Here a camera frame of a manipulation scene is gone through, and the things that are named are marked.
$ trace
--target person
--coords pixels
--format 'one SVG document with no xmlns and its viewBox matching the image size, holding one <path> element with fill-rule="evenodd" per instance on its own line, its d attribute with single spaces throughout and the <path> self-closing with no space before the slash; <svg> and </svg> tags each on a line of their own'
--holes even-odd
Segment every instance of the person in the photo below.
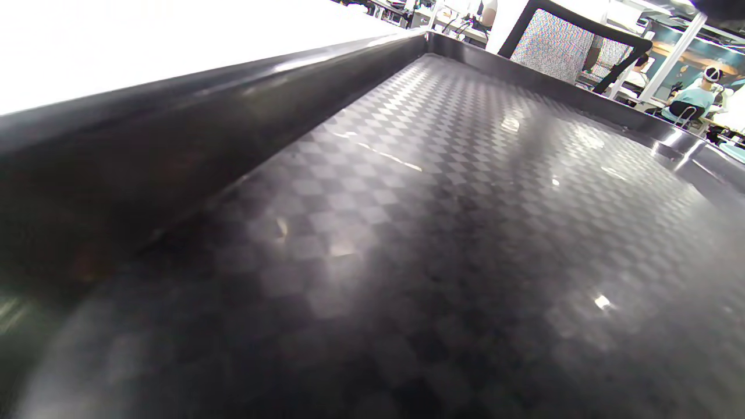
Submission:
<svg viewBox="0 0 745 419">
<path fill-rule="evenodd" d="M 675 102 L 683 102 L 702 107 L 704 109 L 703 114 L 706 115 L 714 104 L 715 96 L 714 92 L 712 92 L 714 84 L 721 80 L 722 75 L 722 70 L 713 66 L 707 67 L 703 72 L 703 79 L 700 86 L 694 84 L 687 89 L 679 91 L 668 100 L 668 105 L 660 113 L 662 118 L 673 123 L 680 119 L 670 111 L 670 106 Z"/>
<path fill-rule="evenodd" d="M 478 5 L 476 16 L 468 16 L 467 20 L 471 22 L 471 27 L 476 31 L 484 33 L 486 39 L 489 39 L 489 31 L 492 30 L 494 20 L 497 17 L 497 0 L 481 0 Z M 466 36 L 463 40 L 467 44 L 476 45 L 479 48 L 486 48 L 486 43 L 475 40 Z"/>
<path fill-rule="evenodd" d="M 644 70 L 644 66 L 647 65 L 649 60 L 650 55 L 644 53 L 644 55 L 642 55 L 634 64 L 634 68 L 631 69 L 631 73 L 629 73 L 629 75 L 626 77 L 626 82 L 631 83 L 641 89 L 645 88 L 650 79 L 642 71 Z"/>
<path fill-rule="evenodd" d="M 478 22 L 486 30 L 491 29 L 494 25 L 494 19 L 497 18 L 497 0 L 481 0 L 477 15 Z"/>
</svg>

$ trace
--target ceiling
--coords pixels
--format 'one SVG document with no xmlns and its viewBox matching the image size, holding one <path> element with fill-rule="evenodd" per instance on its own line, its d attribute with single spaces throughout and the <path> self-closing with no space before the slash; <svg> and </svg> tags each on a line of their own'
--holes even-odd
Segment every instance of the ceiling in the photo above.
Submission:
<svg viewBox="0 0 745 419">
<path fill-rule="evenodd" d="M 642 17 L 649 17 L 664 25 L 684 31 L 688 23 L 696 16 L 696 8 L 687 0 L 646 0 L 670 12 L 670 16 L 659 12 L 647 12 Z M 713 18 L 706 20 L 706 26 L 699 36 L 721 45 L 745 45 L 745 21 L 721 21 Z"/>
</svg>

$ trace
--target office chair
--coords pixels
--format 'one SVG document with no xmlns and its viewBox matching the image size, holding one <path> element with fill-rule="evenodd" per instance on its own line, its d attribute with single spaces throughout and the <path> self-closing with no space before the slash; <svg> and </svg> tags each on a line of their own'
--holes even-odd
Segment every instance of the office chair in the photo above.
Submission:
<svg viewBox="0 0 745 419">
<path fill-rule="evenodd" d="M 593 45 L 594 50 L 600 49 L 598 57 L 588 57 Z M 650 40 L 600 24 L 551 0 L 529 0 L 498 54 L 574 85 L 580 83 L 583 69 L 588 70 L 582 83 L 602 94 L 651 48 Z M 593 73 L 604 68 L 596 64 L 607 61 L 606 57 L 618 61 Z M 594 63 L 588 66 L 588 60 Z"/>
<path fill-rule="evenodd" d="M 670 110 L 670 113 L 672 113 L 676 117 L 672 121 L 662 116 L 662 109 L 648 110 L 646 113 L 649 113 L 652 116 L 656 116 L 657 118 L 660 118 L 664 121 L 670 122 L 671 124 L 683 129 L 688 129 L 691 121 L 701 118 L 706 111 L 700 106 L 689 104 L 688 102 L 684 101 L 675 101 L 670 104 L 668 109 Z"/>
</svg>

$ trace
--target white wall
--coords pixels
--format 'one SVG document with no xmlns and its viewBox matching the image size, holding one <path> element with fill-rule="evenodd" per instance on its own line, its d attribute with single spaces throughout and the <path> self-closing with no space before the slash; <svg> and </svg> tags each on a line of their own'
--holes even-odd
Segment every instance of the white wall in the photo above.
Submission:
<svg viewBox="0 0 745 419">
<path fill-rule="evenodd" d="M 714 122 L 743 132 L 745 130 L 745 88 L 740 88 L 727 101 L 727 113 L 714 115 Z"/>
<path fill-rule="evenodd" d="M 0 115 L 401 30 L 329 0 L 0 0 Z"/>
</svg>

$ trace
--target carbon fiber tray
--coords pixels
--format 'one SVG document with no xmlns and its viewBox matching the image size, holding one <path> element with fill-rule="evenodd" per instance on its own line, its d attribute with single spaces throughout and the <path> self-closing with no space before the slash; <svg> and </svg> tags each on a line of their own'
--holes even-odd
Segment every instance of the carbon fiber tray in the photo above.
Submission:
<svg viewBox="0 0 745 419">
<path fill-rule="evenodd" d="M 742 202 L 678 163 L 425 55 L 97 287 L 18 417 L 742 417 Z"/>
</svg>

